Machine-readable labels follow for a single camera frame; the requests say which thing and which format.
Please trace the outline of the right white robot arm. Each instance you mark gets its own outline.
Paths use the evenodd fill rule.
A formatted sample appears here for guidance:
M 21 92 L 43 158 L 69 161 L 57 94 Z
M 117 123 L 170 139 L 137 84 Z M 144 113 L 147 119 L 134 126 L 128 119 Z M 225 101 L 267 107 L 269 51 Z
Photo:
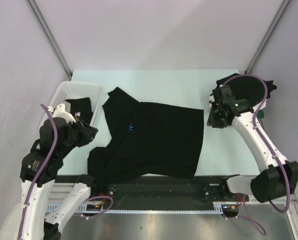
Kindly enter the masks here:
M 251 151 L 260 172 L 256 177 L 238 174 L 224 178 L 220 197 L 230 201 L 237 194 L 247 194 L 261 203 L 285 197 L 289 204 L 298 182 L 298 163 L 290 162 L 276 148 L 246 99 L 237 100 L 228 85 L 215 88 L 212 95 L 207 126 L 218 129 L 232 126 Z

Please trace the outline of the white plastic laundry basket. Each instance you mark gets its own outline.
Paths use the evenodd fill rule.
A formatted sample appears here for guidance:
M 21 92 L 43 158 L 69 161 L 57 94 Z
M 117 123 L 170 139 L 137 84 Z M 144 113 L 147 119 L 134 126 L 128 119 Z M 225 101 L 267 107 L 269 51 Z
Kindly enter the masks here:
M 65 81 L 59 85 L 48 110 L 54 118 L 64 118 L 68 124 L 76 117 L 93 126 L 103 96 L 103 86 L 90 82 Z

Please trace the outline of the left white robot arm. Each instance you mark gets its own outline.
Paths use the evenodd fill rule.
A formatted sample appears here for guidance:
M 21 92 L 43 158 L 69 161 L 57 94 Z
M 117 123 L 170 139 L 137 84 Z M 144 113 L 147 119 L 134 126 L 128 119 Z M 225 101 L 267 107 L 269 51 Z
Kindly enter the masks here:
M 0 230 L 0 240 L 57 240 L 78 207 L 99 195 L 96 178 L 82 174 L 71 192 L 46 215 L 51 189 L 64 158 L 74 149 L 88 145 L 98 130 L 77 118 L 67 123 L 61 117 L 47 119 L 37 139 L 21 163 L 21 202 L 8 215 Z

